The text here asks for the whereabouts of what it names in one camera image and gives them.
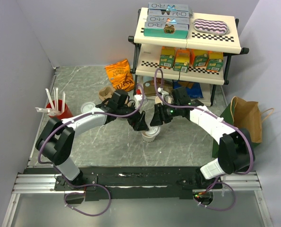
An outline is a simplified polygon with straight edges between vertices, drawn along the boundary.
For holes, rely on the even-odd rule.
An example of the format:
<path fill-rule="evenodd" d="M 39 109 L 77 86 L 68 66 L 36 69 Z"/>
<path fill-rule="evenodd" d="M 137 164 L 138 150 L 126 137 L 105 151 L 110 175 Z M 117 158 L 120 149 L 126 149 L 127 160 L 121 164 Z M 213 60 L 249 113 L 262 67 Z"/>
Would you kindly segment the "white paper coffee cup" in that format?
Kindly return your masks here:
<path fill-rule="evenodd" d="M 155 137 L 160 133 L 161 128 L 159 126 L 149 127 L 148 131 L 142 131 L 142 138 L 145 142 L 153 142 Z"/>

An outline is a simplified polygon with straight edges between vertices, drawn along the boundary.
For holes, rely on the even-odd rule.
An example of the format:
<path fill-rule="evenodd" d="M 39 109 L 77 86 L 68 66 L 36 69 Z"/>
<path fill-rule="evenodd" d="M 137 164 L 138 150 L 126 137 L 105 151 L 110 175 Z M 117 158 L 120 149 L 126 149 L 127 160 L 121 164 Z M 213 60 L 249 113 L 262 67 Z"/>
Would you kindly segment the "white plastic cup lid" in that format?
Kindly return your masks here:
<path fill-rule="evenodd" d="M 153 126 L 153 127 L 149 127 L 149 130 L 146 131 L 146 135 L 148 137 L 155 137 L 157 136 L 161 131 L 161 128 L 159 126 Z"/>

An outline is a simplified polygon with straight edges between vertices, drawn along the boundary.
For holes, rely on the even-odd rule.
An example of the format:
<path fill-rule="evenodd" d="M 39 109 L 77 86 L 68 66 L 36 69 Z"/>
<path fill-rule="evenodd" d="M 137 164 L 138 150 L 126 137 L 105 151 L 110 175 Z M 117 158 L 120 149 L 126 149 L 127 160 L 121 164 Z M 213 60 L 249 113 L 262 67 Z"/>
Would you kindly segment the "brown cardboard cup carrier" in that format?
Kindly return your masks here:
<path fill-rule="evenodd" d="M 104 101 L 107 98 L 111 98 L 114 91 L 115 89 L 112 86 L 104 87 L 98 92 L 98 97 L 100 100 Z"/>

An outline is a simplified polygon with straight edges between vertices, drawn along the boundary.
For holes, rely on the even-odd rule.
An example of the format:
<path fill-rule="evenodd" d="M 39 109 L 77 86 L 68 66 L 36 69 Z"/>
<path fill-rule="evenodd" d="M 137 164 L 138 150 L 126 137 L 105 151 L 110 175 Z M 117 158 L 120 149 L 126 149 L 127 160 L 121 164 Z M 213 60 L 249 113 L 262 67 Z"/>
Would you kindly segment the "brown paper bag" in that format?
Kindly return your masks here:
<path fill-rule="evenodd" d="M 237 96 L 234 96 L 230 102 L 230 114 L 234 126 L 247 129 L 254 146 L 262 143 L 262 123 L 273 112 L 274 108 L 260 112 L 258 102 L 246 101 Z"/>

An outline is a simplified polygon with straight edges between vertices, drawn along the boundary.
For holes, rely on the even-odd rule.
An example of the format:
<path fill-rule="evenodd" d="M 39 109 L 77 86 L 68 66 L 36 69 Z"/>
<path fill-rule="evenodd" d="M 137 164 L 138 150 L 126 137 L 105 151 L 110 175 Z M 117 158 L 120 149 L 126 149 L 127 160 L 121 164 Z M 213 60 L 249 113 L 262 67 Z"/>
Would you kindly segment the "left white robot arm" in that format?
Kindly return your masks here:
<path fill-rule="evenodd" d="M 56 117 L 49 119 L 35 144 L 39 151 L 38 163 L 42 164 L 41 157 L 46 157 L 47 164 L 52 165 L 66 178 L 65 183 L 70 189 L 79 189 L 84 182 L 83 172 L 70 158 L 75 137 L 117 118 L 126 119 L 135 131 L 149 130 L 145 122 L 145 112 L 140 111 L 144 99 L 141 98 L 139 104 L 135 101 L 130 104 L 129 101 L 126 91 L 117 90 L 87 113 L 62 120 Z"/>

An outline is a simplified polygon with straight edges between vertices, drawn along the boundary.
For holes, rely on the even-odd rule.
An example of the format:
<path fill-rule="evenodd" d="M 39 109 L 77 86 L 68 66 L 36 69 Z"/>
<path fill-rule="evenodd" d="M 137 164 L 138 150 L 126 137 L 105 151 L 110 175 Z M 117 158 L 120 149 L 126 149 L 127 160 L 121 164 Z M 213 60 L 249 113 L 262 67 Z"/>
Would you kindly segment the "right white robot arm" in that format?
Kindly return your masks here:
<path fill-rule="evenodd" d="M 249 132 L 239 129 L 223 118 L 213 114 L 199 100 L 191 100 L 183 87 L 172 91 L 173 103 L 165 101 L 166 94 L 162 88 L 156 88 L 156 94 L 161 102 L 154 106 L 154 116 L 151 126 L 159 126 L 171 122 L 176 116 L 200 126 L 218 144 L 217 157 L 200 167 L 200 174 L 195 177 L 196 185 L 207 188 L 212 178 L 232 173 L 247 174 L 253 167 L 255 156 Z"/>

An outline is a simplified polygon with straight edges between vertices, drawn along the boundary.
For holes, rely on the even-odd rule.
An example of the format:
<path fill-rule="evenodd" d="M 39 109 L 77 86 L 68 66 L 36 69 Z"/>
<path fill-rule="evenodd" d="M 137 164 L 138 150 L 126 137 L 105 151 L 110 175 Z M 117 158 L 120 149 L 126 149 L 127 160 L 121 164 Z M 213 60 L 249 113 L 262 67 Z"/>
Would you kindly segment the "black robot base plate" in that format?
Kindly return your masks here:
<path fill-rule="evenodd" d="M 193 190 L 205 190 L 215 182 L 206 180 L 195 167 L 93 166 L 82 167 L 82 176 L 67 183 L 56 177 L 54 190 L 67 191 L 68 202 L 111 199 L 193 199 Z"/>

